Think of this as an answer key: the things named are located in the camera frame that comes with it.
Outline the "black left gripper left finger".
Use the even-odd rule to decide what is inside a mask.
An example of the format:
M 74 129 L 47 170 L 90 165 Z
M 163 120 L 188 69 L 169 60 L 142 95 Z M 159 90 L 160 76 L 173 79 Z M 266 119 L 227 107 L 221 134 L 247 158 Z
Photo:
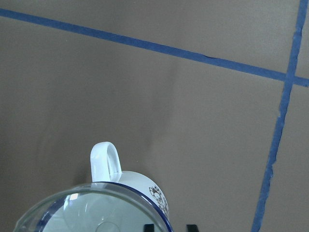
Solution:
M 145 224 L 143 226 L 143 232 L 155 232 L 155 225 L 154 224 Z

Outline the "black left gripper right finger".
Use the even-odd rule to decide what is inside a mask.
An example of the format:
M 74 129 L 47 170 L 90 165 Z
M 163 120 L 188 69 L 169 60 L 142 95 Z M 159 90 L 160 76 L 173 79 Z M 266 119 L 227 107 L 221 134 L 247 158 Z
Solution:
M 186 232 L 199 232 L 198 226 L 196 224 L 187 224 Z

